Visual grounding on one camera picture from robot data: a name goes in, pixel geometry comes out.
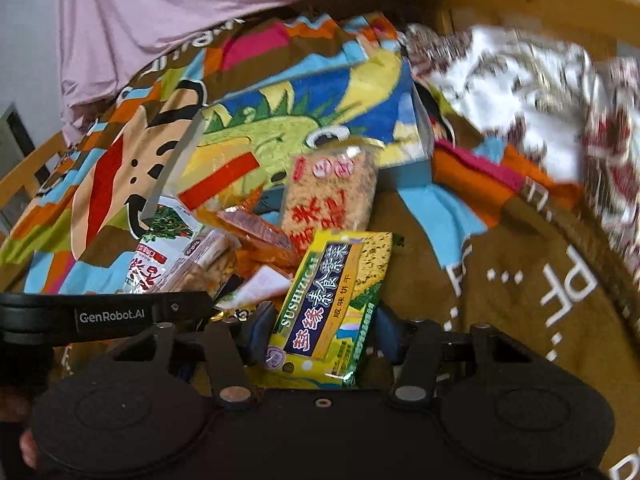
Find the yellow seaweed cracker packet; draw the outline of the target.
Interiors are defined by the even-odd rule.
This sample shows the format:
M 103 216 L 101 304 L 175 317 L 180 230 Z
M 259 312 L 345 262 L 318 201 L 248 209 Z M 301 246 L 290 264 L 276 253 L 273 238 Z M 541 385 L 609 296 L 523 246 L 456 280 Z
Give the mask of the yellow seaweed cracker packet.
M 259 379 L 263 387 L 356 384 L 393 249 L 391 232 L 316 233 L 273 325 Z

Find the clear rice cracker packet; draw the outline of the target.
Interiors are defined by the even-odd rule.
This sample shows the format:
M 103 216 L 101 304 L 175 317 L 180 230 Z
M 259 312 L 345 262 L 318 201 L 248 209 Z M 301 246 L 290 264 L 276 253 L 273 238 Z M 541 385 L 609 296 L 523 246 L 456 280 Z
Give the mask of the clear rice cracker packet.
M 378 183 L 372 148 L 346 145 L 293 158 L 281 206 L 281 230 L 306 252 L 318 231 L 362 231 Z

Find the colourful dinosaur storage box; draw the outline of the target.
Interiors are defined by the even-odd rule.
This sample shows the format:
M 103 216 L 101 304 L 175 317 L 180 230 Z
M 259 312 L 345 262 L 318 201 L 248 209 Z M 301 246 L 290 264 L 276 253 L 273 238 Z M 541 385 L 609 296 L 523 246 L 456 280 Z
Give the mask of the colourful dinosaur storage box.
M 432 130 L 402 55 L 379 50 L 359 65 L 246 90 L 202 108 L 169 157 L 141 217 L 152 217 L 170 178 L 188 167 L 202 168 L 231 145 L 252 152 L 265 170 L 258 211 L 276 210 L 293 156 L 349 140 L 374 144 L 383 190 L 431 182 Z

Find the orange snack packet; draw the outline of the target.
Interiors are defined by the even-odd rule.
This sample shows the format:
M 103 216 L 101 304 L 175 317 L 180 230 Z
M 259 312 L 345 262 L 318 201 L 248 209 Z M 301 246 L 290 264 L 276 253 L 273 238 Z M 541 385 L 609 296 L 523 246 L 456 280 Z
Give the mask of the orange snack packet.
M 223 229 L 239 240 L 240 247 L 234 251 L 235 273 L 241 278 L 250 278 L 261 266 L 270 266 L 288 278 L 295 274 L 302 256 L 292 240 L 253 211 L 243 207 L 218 211 L 198 208 L 194 214 L 198 221 Z

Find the beige biscuit packet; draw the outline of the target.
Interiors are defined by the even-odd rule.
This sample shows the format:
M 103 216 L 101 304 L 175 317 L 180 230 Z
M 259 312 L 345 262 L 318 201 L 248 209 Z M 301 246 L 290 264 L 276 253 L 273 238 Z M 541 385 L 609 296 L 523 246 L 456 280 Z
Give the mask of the beige biscuit packet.
M 207 292 L 215 298 L 231 278 L 239 240 L 220 229 L 205 229 L 156 284 L 156 292 Z

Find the white green snack packet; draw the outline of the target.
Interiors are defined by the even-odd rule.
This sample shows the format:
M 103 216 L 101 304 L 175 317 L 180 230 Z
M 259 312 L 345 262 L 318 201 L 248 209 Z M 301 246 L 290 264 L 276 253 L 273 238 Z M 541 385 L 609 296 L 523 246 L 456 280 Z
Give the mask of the white green snack packet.
M 149 292 L 203 229 L 178 200 L 160 196 L 157 210 L 142 236 L 126 274 L 125 294 Z

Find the colourful cartoon bed blanket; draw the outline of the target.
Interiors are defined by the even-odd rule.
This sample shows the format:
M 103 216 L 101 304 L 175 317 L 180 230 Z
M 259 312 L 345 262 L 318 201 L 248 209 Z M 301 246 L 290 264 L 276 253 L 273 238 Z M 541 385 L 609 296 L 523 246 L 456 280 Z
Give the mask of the colourful cartoon bed blanket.
M 230 96 L 401 53 L 381 14 L 204 29 L 129 81 L 44 185 L 1 247 L 6 292 L 122 289 L 142 209 L 196 113 Z M 590 210 L 507 140 L 481 136 L 452 108 L 424 188 L 384 192 L 370 227 L 405 241 L 381 296 L 402 318 L 461 330 L 486 321 L 582 378 L 616 419 L 602 466 L 639 474 L 639 292 Z

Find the white floral patterned quilt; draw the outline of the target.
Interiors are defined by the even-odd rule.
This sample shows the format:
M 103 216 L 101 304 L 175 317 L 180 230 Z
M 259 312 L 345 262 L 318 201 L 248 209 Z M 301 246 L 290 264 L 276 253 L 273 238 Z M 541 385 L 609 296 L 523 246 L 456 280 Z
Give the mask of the white floral patterned quilt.
M 593 61 L 579 44 L 474 26 L 404 35 L 414 81 L 485 136 L 501 136 L 556 182 L 576 182 L 639 275 L 639 61 Z

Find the wooden bed frame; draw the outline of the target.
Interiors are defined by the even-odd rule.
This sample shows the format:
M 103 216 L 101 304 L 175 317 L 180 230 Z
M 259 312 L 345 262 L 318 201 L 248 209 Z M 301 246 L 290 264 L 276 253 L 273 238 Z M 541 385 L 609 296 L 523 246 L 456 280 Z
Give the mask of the wooden bed frame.
M 434 0 L 436 28 L 494 25 L 580 44 L 597 60 L 639 55 L 639 0 Z

